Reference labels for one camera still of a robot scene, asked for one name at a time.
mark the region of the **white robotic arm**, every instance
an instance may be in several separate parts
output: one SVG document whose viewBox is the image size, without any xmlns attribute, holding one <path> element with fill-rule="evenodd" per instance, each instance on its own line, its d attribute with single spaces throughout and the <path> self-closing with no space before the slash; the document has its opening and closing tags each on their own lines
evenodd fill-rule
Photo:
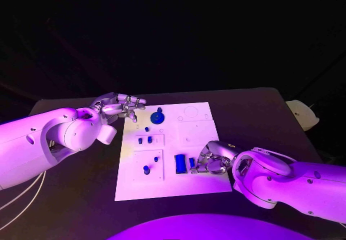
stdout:
<svg viewBox="0 0 346 240">
<path fill-rule="evenodd" d="M 211 141 L 192 171 L 224 174 L 231 168 L 234 189 L 260 207 L 273 209 L 283 202 L 311 216 L 346 223 L 346 167 L 298 162 L 263 148 L 243 151 Z"/>
<path fill-rule="evenodd" d="M 24 183 L 99 139 L 110 144 L 119 117 L 138 121 L 135 109 L 148 101 L 109 93 L 90 107 L 61 108 L 0 125 L 0 190 Z"/>
</svg>

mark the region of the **dark wall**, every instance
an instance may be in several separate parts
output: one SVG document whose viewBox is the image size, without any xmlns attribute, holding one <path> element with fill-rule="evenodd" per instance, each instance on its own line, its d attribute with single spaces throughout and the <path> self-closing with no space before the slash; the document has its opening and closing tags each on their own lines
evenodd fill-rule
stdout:
<svg viewBox="0 0 346 240">
<path fill-rule="evenodd" d="M 24 111 L 0 116 L 21 117 L 41 98 L 106 92 L 275 87 L 290 100 L 344 54 L 345 10 L 339 0 L 15 2 L 0 91 Z"/>
</svg>

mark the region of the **black table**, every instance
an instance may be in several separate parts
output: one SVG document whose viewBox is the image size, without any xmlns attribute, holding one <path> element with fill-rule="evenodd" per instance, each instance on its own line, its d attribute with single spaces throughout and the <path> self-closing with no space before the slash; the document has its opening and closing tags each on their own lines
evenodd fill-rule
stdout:
<svg viewBox="0 0 346 240">
<path fill-rule="evenodd" d="M 139 97 L 148 99 L 148 105 L 210 102 L 221 141 L 236 143 L 246 150 L 262 147 L 299 161 L 322 163 L 276 89 L 182 92 Z M 94 99 L 41 100 L 31 114 L 64 107 L 89 107 Z M 96 141 L 87 150 L 48 170 L 38 198 L 19 219 L 0 232 L 0 239 L 103 240 L 151 220 L 195 213 L 260 219 L 319 239 L 346 237 L 346 229 L 339 223 L 301 213 L 285 203 L 279 203 L 275 209 L 265 209 L 236 190 L 116 202 L 125 119 L 119 119 L 113 126 L 117 135 L 110 145 Z M 5 204 L 31 183 L 32 180 L 0 191 L 0 203 Z M 2 226 L 25 208 L 37 189 L 38 186 L 2 211 Z"/>
</svg>

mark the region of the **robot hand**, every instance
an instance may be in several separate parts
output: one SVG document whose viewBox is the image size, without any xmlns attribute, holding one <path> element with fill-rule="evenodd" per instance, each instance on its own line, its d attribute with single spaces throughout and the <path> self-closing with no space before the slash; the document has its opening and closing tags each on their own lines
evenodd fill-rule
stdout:
<svg viewBox="0 0 346 240">
<path fill-rule="evenodd" d="M 0 190 L 40 175 L 96 139 L 109 145 L 117 134 L 109 124 L 126 117 L 136 123 L 135 109 L 146 109 L 146 103 L 112 92 L 90 107 L 61 108 L 0 125 Z"/>
<path fill-rule="evenodd" d="M 260 207 L 273 209 L 283 202 L 311 216 L 346 223 L 346 167 L 211 141 L 191 171 L 224 174 L 231 168 L 234 189 Z"/>
</svg>

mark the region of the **white board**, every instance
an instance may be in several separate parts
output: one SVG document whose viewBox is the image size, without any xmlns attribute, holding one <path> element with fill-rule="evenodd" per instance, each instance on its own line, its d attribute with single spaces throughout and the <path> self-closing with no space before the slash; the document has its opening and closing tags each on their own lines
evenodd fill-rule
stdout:
<svg viewBox="0 0 346 240">
<path fill-rule="evenodd" d="M 151 116 L 159 107 L 165 121 L 154 124 Z M 220 140 L 210 103 L 148 106 L 136 115 L 138 123 L 129 118 L 125 120 L 116 201 L 231 192 L 227 173 L 191 173 L 190 158 L 197 161 L 208 142 Z M 185 154 L 188 173 L 177 174 L 178 154 Z"/>
</svg>

